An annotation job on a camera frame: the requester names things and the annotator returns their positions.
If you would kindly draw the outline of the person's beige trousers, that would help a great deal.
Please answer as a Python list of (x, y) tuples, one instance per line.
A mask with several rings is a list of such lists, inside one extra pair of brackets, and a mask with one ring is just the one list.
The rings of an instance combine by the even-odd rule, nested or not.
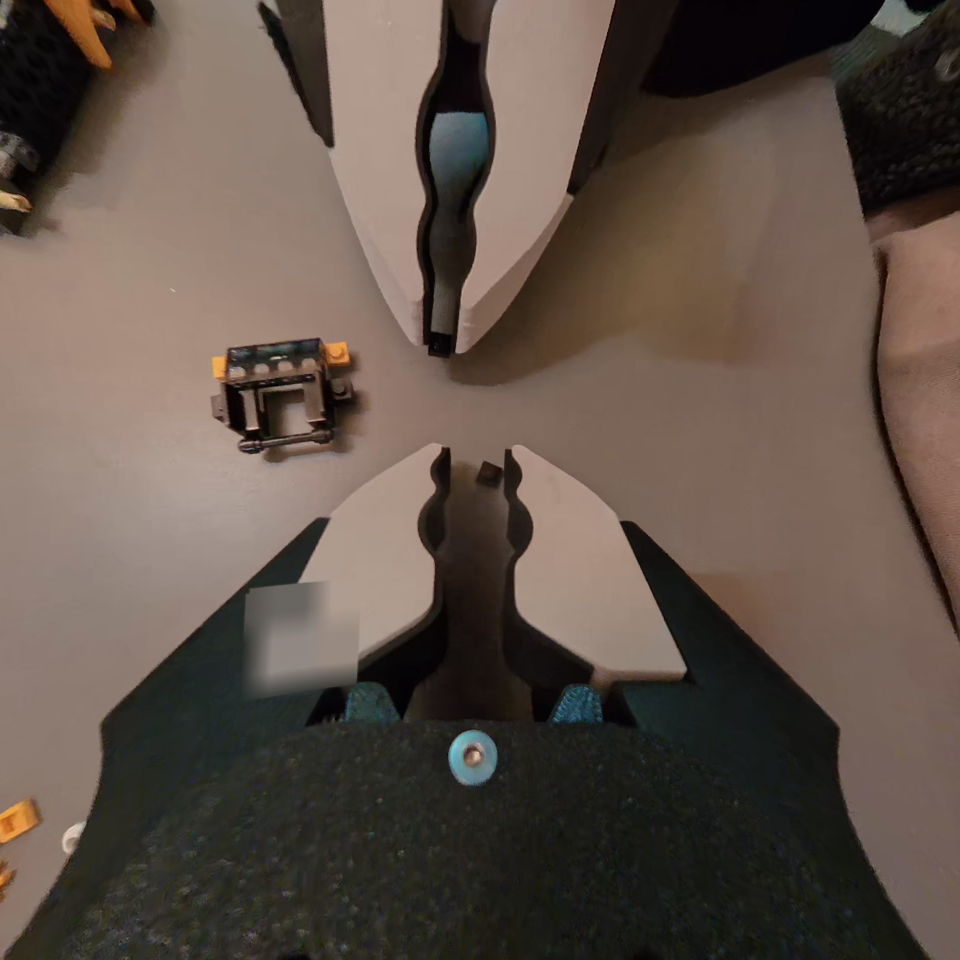
[(869, 222), (881, 282), (874, 383), (920, 550), (958, 631), (959, 214), (905, 202)]

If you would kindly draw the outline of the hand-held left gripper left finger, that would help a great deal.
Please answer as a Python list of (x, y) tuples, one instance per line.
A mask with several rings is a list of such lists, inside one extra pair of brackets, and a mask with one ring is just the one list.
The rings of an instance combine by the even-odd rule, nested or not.
[(326, 582), (356, 614), (357, 684), (377, 684), (400, 714), (449, 649), (440, 554), (451, 454), (431, 442), (359, 487), (333, 510), (300, 576)]

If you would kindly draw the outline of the pile of small lego pieces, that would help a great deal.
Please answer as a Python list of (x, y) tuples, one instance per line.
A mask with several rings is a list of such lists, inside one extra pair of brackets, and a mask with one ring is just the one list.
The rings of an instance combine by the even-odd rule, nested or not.
[[(10, 844), (18, 838), (29, 834), (42, 823), (40, 809), (33, 798), (27, 798), (8, 807), (1, 812), (1, 846)], [(76, 852), (87, 821), (79, 821), (69, 826), (62, 834), (60, 846), (66, 858), (71, 858)], [(11, 866), (8, 859), (1, 858), (1, 902), (9, 894), (10, 888), (17, 876), (17, 870)]]

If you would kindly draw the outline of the person's black sweater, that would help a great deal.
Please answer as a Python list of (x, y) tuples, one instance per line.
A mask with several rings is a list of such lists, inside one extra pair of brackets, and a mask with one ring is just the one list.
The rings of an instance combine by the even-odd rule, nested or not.
[(867, 215), (959, 178), (959, 3), (944, 2), (837, 87)]

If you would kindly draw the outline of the black lego windshield assembly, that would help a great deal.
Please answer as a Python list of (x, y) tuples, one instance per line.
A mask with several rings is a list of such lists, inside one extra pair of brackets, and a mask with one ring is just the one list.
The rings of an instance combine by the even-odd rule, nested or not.
[[(237, 449), (254, 455), (303, 445), (325, 448), (337, 437), (338, 411), (354, 403), (354, 356), (346, 342), (320, 338), (236, 345), (211, 359), (218, 390), (213, 418), (237, 436)], [(306, 429), (272, 426), (273, 395), (299, 395)]]

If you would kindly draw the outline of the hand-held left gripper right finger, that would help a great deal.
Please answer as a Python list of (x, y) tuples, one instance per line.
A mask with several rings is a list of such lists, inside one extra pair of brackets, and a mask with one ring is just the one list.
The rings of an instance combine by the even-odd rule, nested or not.
[(685, 682), (689, 666), (617, 513), (527, 446), (505, 452), (508, 562), (502, 647), (532, 708), (569, 687)]

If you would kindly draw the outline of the orange and black lego car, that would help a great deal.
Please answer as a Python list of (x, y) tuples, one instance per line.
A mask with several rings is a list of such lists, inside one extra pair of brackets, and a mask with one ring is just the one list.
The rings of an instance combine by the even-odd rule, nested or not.
[(152, 24), (150, 1), (1, 3), (1, 231), (18, 235), (94, 77), (113, 69), (117, 26)]

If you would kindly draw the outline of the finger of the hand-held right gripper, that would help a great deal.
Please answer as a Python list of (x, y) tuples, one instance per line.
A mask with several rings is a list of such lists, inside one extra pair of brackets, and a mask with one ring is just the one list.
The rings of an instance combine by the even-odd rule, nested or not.
[(465, 354), (520, 293), (571, 203), (570, 176), (613, 1), (498, 1), (484, 44), (489, 169), (454, 350)]
[(332, 167), (367, 264), (404, 335), (422, 346), (427, 205), (418, 128), (439, 66), (441, 1), (323, 3)]

